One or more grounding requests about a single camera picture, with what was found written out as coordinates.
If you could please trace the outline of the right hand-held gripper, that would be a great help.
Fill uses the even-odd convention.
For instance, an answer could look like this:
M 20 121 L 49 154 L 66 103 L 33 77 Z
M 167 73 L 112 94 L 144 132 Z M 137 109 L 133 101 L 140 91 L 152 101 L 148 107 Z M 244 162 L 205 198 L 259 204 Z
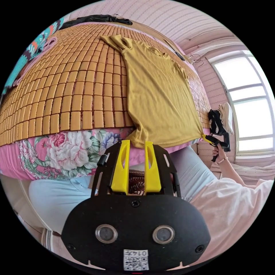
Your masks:
M 218 144 L 221 145 L 222 149 L 225 148 L 225 143 L 219 141 L 215 135 L 222 136 L 225 134 L 225 130 L 222 126 L 222 122 L 220 119 L 220 113 L 217 110 L 210 110 L 208 113 L 208 119 L 209 119 L 209 125 L 210 125 L 210 133 L 211 135 L 202 135 L 202 139 L 210 144 L 212 146 L 217 147 Z

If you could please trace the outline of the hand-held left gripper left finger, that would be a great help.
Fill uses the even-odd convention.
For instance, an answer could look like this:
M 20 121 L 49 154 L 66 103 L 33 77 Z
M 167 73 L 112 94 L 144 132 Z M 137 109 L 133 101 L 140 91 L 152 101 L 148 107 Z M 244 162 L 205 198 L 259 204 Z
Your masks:
M 113 179 L 111 183 L 111 190 L 117 193 L 128 193 L 129 185 L 129 154 L 130 141 L 123 140 L 120 143 Z

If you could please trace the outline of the person's right hand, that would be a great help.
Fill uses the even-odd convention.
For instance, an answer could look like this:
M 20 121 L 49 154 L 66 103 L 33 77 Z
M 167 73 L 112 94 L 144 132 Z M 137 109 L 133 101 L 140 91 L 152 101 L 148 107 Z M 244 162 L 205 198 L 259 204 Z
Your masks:
M 224 149 L 220 146 L 214 147 L 212 151 L 213 157 L 216 157 L 215 163 L 217 165 L 222 165 L 224 166 L 225 164 L 228 164 L 228 157 L 226 156 L 226 153 L 224 152 Z

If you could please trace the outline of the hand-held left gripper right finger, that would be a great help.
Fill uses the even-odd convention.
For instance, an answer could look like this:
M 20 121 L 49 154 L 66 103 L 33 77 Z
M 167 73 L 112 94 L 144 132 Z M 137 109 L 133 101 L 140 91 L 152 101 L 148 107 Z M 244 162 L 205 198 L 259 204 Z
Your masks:
M 145 142 L 145 176 L 144 192 L 158 193 L 161 191 L 161 182 L 158 171 L 157 159 L 152 142 Z

